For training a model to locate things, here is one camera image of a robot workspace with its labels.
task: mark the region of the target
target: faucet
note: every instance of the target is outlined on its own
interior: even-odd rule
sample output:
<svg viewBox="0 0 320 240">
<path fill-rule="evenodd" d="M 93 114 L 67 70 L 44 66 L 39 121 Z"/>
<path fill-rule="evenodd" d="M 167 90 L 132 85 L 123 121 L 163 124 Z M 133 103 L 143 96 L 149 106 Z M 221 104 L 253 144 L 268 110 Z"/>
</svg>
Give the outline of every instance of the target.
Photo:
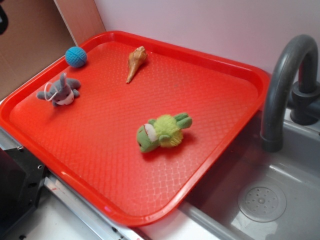
<svg viewBox="0 0 320 240">
<path fill-rule="evenodd" d="M 262 148 L 277 152 L 283 147 L 286 107 L 293 122 L 311 125 L 320 119 L 320 84 L 317 82 L 318 47 L 309 35 L 294 37 L 282 51 L 272 74 L 264 109 Z M 298 72 L 298 81 L 294 79 Z"/>
</svg>

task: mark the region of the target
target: conch shell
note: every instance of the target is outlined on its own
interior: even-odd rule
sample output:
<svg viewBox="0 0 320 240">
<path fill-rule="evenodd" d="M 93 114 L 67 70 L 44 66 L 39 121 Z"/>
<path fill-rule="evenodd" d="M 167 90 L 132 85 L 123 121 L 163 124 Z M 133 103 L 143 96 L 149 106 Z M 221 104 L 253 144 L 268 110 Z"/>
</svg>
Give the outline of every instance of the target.
<svg viewBox="0 0 320 240">
<path fill-rule="evenodd" d="M 138 47 L 135 51 L 129 54 L 128 66 L 129 74 L 126 83 L 130 83 L 134 78 L 138 68 L 146 61 L 148 54 L 144 46 Z"/>
</svg>

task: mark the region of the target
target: knitted ball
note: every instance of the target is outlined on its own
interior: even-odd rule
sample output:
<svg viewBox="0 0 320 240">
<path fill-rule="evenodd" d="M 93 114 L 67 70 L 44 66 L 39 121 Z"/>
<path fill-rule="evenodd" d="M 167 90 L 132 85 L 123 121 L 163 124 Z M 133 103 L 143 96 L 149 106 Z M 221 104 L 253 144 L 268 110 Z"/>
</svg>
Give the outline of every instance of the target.
<svg viewBox="0 0 320 240">
<path fill-rule="evenodd" d="M 74 68 L 80 68 L 87 61 L 87 53 L 81 47 L 73 46 L 65 52 L 66 62 Z"/>
</svg>

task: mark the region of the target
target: gray sink basin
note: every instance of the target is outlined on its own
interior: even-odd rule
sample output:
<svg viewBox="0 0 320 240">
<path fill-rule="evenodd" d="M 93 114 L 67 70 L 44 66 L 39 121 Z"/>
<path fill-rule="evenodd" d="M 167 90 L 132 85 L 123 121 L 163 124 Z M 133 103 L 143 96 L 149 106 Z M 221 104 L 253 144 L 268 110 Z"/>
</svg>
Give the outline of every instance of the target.
<svg viewBox="0 0 320 240">
<path fill-rule="evenodd" d="M 180 209 L 221 239 L 320 239 L 320 136 L 284 122 L 284 147 L 260 145 L 258 113 Z"/>
</svg>

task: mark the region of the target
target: drain strainer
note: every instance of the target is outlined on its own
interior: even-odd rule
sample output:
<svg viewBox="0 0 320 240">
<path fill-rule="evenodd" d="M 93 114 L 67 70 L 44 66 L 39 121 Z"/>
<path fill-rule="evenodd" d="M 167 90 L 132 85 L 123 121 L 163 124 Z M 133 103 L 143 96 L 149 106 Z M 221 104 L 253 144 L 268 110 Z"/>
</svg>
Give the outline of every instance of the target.
<svg viewBox="0 0 320 240">
<path fill-rule="evenodd" d="M 276 220 L 284 213 L 287 201 L 278 186 L 259 181 L 242 189 L 238 196 L 238 205 L 249 219 L 266 223 Z"/>
</svg>

